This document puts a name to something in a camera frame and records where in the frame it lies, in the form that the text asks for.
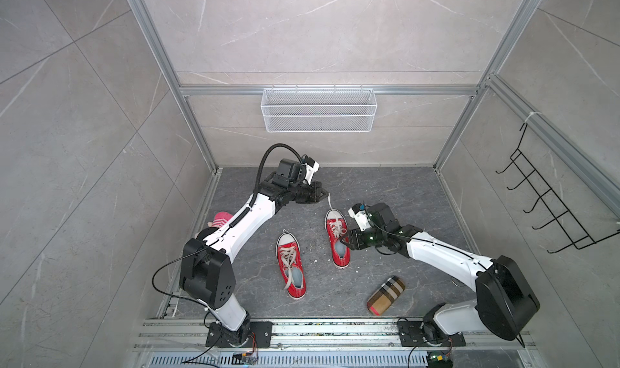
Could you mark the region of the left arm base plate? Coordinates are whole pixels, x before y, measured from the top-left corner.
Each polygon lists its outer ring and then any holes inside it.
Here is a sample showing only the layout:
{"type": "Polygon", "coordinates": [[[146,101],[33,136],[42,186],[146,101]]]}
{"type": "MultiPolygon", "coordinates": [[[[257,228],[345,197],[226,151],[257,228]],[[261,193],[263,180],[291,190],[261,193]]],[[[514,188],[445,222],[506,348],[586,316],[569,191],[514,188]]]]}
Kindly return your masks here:
{"type": "Polygon", "coordinates": [[[217,346],[222,348],[268,348],[271,345],[274,324],[270,321],[250,321],[242,324],[240,329],[232,331],[218,322],[208,327],[206,347],[217,346]]]}

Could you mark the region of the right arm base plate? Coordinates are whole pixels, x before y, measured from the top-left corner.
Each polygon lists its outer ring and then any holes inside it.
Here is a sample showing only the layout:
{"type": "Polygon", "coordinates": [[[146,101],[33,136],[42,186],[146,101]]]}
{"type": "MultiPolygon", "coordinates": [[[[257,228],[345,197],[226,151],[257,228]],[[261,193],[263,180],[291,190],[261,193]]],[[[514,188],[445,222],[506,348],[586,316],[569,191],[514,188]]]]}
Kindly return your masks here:
{"type": "Polygon", "coordinates": [[[400,318],[396,325],[403,347],[465,347],[466,345],[463,334],[448,336],[430,322],[400,318]]]}

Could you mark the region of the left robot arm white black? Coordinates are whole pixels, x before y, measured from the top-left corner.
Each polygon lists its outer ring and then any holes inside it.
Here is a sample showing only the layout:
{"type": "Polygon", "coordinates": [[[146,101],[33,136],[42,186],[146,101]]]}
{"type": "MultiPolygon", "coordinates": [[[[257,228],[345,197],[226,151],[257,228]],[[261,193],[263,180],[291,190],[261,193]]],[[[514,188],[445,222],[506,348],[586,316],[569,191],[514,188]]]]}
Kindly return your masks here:
{"type": "Polygon", "coordinates": [[[233,263],[245,243],[290,202],[319,203],[328,192],[313,175],[320,165],[308,156],[283,159],[260,180],[244,206],[219,228],[207,228],[183,248],[179,286],[206,305],[228,332],[246,331],[250,315],[234,295],[233,263]]]}

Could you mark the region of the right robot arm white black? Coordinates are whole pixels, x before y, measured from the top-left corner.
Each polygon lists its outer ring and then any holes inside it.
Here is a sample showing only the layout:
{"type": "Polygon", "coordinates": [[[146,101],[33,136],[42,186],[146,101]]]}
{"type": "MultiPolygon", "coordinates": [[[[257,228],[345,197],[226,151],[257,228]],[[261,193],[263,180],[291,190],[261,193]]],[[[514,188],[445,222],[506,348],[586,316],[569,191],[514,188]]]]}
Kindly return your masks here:
{"type": "Polygon", "coordinates": [[[411,224],[402,225],[385,203],[357,203],[349,215],[357,224],[344,241],[351,250],[385,246],[450,275],[475,292],[473,300],[433,307],[421,323],[425,342],[439,345],[455,334],[481,331],[506,341],[519,340],[539,311],[539,300],[513,259],[471,253],[411,224]]]}

